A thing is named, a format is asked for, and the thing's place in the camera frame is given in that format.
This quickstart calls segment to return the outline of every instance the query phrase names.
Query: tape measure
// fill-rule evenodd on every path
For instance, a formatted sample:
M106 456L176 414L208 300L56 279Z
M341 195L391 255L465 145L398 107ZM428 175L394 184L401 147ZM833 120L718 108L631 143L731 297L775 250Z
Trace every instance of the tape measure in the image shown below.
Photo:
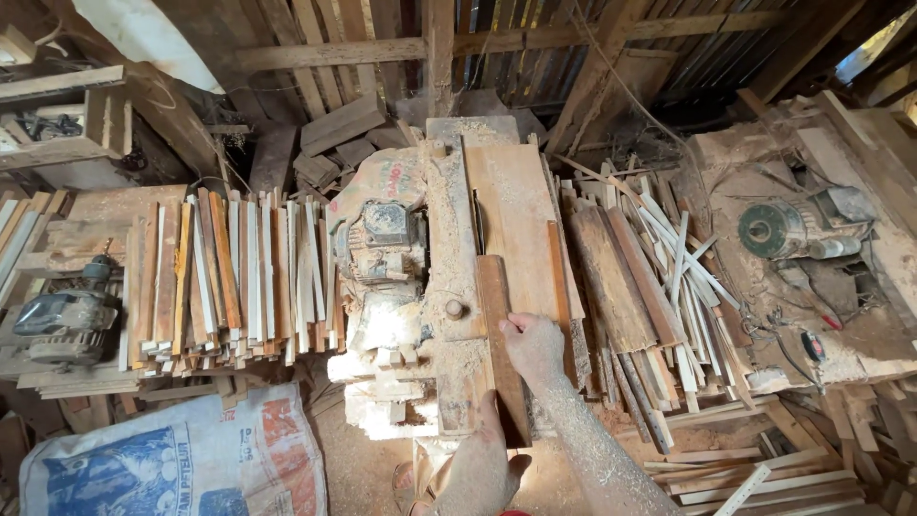
M818 336L811 331L804 331L801 337L802 347L805 348L805 352L809 354L809 358L813 359L815 362L824 362L824 347L822 346L822 342L818 340Z

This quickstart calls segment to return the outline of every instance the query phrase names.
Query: hand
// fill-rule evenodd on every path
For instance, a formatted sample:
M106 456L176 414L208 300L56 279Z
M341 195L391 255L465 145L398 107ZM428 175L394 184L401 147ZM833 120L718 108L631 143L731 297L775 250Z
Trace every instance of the hand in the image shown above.
M500 321L506 352L529 388L537 391L564 378L564 335L558 325L530 313L506 317Z
M434 514L481 514L499 512L519 490L531 455L506 459L506 439L497 414L497 391L481 399L482 425L462 441L452 457L449 483L434 504Z

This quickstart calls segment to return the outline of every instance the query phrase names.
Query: person's hand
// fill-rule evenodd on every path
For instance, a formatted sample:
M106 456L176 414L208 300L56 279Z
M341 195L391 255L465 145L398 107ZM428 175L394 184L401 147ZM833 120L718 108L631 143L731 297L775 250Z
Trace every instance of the person's hand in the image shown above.
M436 499L434 514L494 514L519 490L531 455L506 458L506 439L497 414L497 391L481 399L481 426L462 441L452 457L446 489Z
M533 390L564 378L564 335L545 316L511 313L500 321L506 352L516 372Z

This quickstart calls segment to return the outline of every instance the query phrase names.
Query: dirt floor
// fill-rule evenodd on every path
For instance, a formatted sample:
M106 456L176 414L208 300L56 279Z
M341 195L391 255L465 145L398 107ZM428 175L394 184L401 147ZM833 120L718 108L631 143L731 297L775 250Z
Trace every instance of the dirt floor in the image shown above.
M344 401L339 387L325 385L324 395L307 406L316 438L325 457L325 471L331 516L398 516L392 498L392 471L411 460L409 440L370 441L359 428L345 421ZM622 413L598 410L607 429L628 423ZM760 432L772 427L765 416L733 420L704 428L672 432L673 452L735 449L755 446ZM639 439L622 440L627 452L638 462L662 460L651 444ZM537 516L587 515L576 479L570 471L557 439L537 441L526 453L533 463L525 472L522 486L509 509L524 510Z

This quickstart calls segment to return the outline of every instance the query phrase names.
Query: sawdust-covered arm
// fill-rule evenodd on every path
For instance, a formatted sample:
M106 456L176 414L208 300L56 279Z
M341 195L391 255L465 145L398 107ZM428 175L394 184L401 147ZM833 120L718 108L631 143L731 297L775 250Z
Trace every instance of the sawdust-covered arm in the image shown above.
M510 314L501 329L513 366L554 422L592 513L681 514L602 427L564 375L560 328L545 317Z

